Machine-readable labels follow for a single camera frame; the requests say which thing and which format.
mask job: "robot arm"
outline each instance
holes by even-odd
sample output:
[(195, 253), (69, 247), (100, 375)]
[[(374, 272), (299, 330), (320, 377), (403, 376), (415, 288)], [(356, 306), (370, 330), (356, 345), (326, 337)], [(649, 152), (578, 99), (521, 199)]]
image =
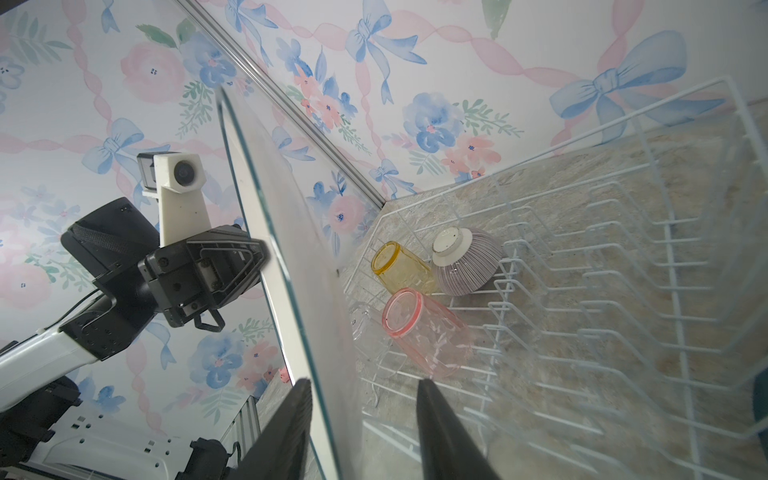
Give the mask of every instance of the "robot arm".
[[(238, 226), (210, 227), (197, 155), (143, 154), (138, 160), (144, 193), (159, 202), (160, 232), (121, 198), (61, 236), (61, 244), (94, 276), (99, 294), (70, 318), (0, 352), (0, 447), (8, 440), (4, 435), (43, 439), (58, 417), (23, 425), (21, 433), (8, 428), (9, 419), (29, 409), (34, 395), (53, 395), (57, 387), (51, 385), (72, 370), (128, 348), (157, 313), (172, 327), (193, 321), (218, 332), (224, 326), (218, 309), (260, 281), (266, 247)], [(202, 323), (206, 311), (216, 325)], [(0, 467), (6, 462), (0, 460)]]

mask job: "camera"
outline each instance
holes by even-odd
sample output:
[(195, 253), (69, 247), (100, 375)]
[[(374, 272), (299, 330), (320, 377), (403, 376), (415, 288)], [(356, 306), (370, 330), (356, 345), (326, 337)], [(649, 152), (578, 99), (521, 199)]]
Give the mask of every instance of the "camera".
[(174, 167), (174, 180), (182, 187), (194, 182), (194, 167), (188, 161), (182, 160)]
[(205, 172), (200, 156), (176, 152), (147, 152), (137, 155), (141, 170), (141, 185), (150, 197), (157, 194), (157, 185), (176, 194), (199, 190), (205, 184)]

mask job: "dish rack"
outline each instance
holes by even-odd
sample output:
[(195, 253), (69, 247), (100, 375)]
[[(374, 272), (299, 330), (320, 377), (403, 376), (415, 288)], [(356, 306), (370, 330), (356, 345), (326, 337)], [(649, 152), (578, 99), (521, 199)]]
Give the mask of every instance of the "dish rack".
[[(717, 115), (650, 119), (715, 92), (728, 99)], [(756, 435), (768, 418), (752, 404), (768, 368), (767, 178), (755, 122), (717, 78), (523, 164), (401, 200), (411, 203), (379, 218), (345, 293), (381, 311), (390, 294), (370, 261), (386, 241), (429, 261), (440, 230), (482, 228), (506, 258), (479, 291), (433, 296), (475, 332), (469, 364), (438, 385), (502, 478), (765, 478)], [(363, 477), (421, 478), (423, 374), (389, 364), (359, 368)], [(385, 444), (414, 462), (393, 462)]]

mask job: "striped ceramic bowl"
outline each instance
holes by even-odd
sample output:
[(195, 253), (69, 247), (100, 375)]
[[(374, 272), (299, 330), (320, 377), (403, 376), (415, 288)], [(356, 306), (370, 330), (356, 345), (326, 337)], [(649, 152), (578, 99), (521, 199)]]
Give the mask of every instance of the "striped ceramic bowl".
[(466, 295), (485, 285), (504, 256), (502, 246), (477, 228), (446, 228), (432, 244), (432, 272), (443, 293)]

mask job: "wallpaper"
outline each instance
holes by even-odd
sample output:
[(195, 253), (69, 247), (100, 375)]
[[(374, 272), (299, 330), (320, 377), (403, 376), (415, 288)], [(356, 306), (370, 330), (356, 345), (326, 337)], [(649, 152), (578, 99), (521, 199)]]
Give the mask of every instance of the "wallpaper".
[[(339, 266), (378, 213), (327, 157), (167, 0), (31, 0), (0, 17), (0, 345), (47, 326), (93, 289), (61, 246), (78, 218), (141, 195), (136, 154), (200, 155), (213, 225), (243, 222), (214, 89), (271, 133)], [(127, 427), (221, 437), (283, 364), (261, 286), (226, 306), (222, 333), (156, 317), (134, 344), (70, 377)], [(203, 320), (212, 323), (210, 317)]]
[[(768, 9), (754, 0), (199, 1), (388, 199), (498, 171), (724, 74), (747, 100), (768, 95)], [(644, 126), (729, 106), (703, 92)]]

